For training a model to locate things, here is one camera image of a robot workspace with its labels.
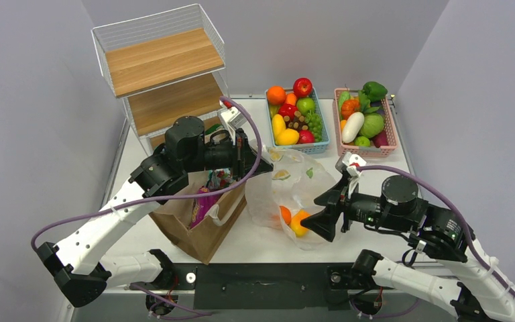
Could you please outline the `clear plastic lemon-print bag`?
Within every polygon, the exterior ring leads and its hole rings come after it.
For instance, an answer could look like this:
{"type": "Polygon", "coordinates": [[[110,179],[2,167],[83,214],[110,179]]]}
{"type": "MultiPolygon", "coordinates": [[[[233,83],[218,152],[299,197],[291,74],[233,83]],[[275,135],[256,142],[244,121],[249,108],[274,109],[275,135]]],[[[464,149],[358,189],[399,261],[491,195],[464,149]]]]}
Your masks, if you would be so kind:
{"type": "Polygon", "coordinates": [[[310,215],[318,213],[321,207],[313,200],[331,188],[337,182],[335,178],[312,156],[297,150],[263,147],[262,156],[273,164],[274,170],[245,183],[251,220],[256,225],[283,232],[301,250],[323,247],[327,242],[310,230],[297,238],[283,222],[279,206],[287,207],[292,216],[302,209],[310,215]]]}

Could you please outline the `orange fruit front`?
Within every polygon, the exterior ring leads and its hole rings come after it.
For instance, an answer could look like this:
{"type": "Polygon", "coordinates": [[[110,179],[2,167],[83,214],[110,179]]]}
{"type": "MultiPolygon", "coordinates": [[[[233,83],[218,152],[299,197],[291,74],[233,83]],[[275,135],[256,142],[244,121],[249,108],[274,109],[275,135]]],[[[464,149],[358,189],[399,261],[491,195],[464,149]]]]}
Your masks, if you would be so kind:
{"type": "Polygon", "coordinates": [[[283,222],[286,225],[290,225],[290,222],[292,220],[292,213],[291,213],[291,211],[287,207],[282,206],[282,205],[280,205],[279,208],[280,208],[280,214],[281,214],[283,222]]]}

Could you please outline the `purple snack packet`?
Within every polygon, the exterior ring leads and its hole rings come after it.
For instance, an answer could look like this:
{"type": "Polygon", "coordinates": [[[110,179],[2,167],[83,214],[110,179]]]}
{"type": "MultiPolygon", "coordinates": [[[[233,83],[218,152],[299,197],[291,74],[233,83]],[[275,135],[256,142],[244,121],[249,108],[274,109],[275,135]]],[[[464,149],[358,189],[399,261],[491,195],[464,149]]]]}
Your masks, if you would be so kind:
{"type": "Polygon", "coordinates": [[[217,203],[220,195],[205,196],[197,198],[193,201],[192,215],[190,218],[189,228],[197,226],[206,216],[210,208],[217,203]]]}

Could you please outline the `yellow orange mango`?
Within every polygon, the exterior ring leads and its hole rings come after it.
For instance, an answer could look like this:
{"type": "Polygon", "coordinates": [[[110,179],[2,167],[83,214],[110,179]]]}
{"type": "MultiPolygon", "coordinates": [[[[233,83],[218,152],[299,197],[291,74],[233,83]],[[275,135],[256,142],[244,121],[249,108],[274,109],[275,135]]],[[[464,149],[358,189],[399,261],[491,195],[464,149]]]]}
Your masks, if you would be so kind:
{"type": "Polygon", "coordinates": [[[302,221],[309,216],[309,212],[302,209],[291,218],[289,227],[297,238],[304,237],[309,232],[309,229],[302,225],[302,221]]]}

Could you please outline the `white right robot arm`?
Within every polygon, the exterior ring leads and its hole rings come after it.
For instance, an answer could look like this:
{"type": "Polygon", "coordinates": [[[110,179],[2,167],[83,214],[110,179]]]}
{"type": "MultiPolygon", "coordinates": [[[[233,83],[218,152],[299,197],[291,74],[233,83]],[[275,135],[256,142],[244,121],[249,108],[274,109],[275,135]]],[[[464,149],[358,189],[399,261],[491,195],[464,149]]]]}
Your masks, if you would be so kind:
{"type": "Polygon", "coordinates": [[[495,257],[486,254],[472,229],[449,207],[438,207],[419,197],[420,183],[397,172],[388,177],[380,196],[360,193],[357,179],[344,173],[341,180],[315,199],[321,211],[302,220],[302,226],[327,241],[335,238],[338,221],[347,231],[352,222],[366,230],[403,239],[412,256],[423,254],[448,269],[444,279],[413,268],[413,260],[395,262],[362,250],[333,288],[351,283],[366,289],[393,288],[434,304],[459,321],[515,321],[515,285],[500,271],[495,257]]]}

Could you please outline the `teal snack packet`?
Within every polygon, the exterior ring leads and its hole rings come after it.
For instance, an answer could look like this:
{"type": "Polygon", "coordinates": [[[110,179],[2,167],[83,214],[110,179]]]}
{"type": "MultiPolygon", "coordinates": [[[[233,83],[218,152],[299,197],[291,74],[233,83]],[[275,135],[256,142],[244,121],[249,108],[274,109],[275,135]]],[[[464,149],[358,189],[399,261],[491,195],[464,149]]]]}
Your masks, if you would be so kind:
{"type": "Polygon", "coordinates": [[[205,187],[210,191],[217,191],[227,188],[233,182],[235,182],[235,179],[229,169],[210,170],[205,187]]]}

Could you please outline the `brown jute tote bag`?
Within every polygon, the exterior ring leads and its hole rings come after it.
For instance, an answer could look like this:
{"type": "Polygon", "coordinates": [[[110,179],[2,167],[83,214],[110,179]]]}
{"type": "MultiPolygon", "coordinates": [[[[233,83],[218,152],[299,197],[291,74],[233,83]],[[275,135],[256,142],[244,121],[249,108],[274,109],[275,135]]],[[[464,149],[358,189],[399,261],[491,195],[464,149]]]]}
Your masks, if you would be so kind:
{"type": "Polygon", "coordinates": [[[170,242],[191,258],[209,264],[223,240],[245,209],[245,185],[222,194],[205,218],[190,229],[193,201],[174,199],[167,201],[150,218],[170,242]]]}

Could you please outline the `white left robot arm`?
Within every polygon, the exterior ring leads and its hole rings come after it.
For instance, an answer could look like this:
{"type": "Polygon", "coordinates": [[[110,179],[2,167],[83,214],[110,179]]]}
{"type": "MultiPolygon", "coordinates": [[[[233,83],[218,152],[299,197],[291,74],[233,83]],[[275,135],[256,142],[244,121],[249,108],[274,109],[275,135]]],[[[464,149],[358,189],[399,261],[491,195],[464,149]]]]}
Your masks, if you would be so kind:
{"type": "Polygon", "coordinates": [[[159,249],[110,259],[107,251],[140,219],[170,200],[183,200],[189,176],[207,170],[228,170],[234,187],[253,176],[274,171],[279,158],[252,146],[240,128],[225,126],[209,137],[203,121],[177,119],[160,144],[130,175],[119,192],[84,224],[57,243],[45,242],[34,251],[61,293],[76,308],[96,300],[106,289],[143,282],[166,288],[176,280],[169,257],[159,249]]]}

